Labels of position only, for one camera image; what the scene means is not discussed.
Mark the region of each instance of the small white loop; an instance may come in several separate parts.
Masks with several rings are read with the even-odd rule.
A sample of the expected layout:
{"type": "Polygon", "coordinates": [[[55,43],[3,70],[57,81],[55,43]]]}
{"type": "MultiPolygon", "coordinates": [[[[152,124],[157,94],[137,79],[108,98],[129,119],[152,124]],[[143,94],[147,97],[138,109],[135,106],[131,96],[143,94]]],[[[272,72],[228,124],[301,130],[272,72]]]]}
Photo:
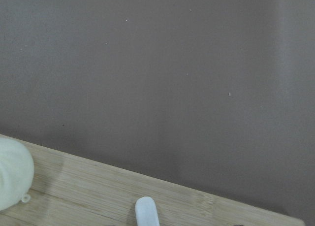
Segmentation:
{"type": "Polygon", "coordinates": [[[26,193],[26,194],[23,195],[21,201],[22,201],[23,203],[27,203],[27,202],[30,201],[30,199],[31,199],[31,196],[26,193]]]}

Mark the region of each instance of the white round object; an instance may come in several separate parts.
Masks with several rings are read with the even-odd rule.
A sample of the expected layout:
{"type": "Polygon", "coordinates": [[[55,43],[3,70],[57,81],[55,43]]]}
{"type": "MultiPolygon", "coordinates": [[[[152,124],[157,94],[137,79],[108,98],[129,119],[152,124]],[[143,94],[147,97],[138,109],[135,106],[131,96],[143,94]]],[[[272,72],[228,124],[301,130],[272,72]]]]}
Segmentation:
{"type": "Polygon", "coordinates": [[[0,211],[20,200],[30,200],[34,162],[28,149],[18,141],[0,137],[0,211]]]}

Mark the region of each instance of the white plastic object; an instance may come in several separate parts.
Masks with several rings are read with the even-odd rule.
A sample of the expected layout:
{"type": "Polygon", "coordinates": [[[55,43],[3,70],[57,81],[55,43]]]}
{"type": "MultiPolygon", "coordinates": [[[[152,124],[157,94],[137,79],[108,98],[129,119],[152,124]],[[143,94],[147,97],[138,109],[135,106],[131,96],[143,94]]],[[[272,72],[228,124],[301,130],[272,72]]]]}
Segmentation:
{"type": "Polygon", "coordinates": [[[157,207],[151,197],[138,199],[135,208],[138,226],[159,226],[157,207]]]}
{"type": "Polygon", "coordinates": [[[27,194],[34,177],[34,162],[18,141],[0,137],[0,211],[31,199],[27,194]]]}

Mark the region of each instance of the wooden surface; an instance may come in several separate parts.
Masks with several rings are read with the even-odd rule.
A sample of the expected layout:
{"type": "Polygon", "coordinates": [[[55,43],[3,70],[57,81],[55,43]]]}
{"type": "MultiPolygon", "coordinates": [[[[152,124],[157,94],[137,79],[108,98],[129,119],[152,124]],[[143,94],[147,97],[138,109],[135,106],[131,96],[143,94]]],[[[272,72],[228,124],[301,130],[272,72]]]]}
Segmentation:
{"type": "Polygon", "coordinates": [[[35,163],[32,199],[2,211],[0,225],[136,226],[134,206],[142,196],[155,200],[161,226],[304,225],[299,219],[21,142],[35,163]]]}

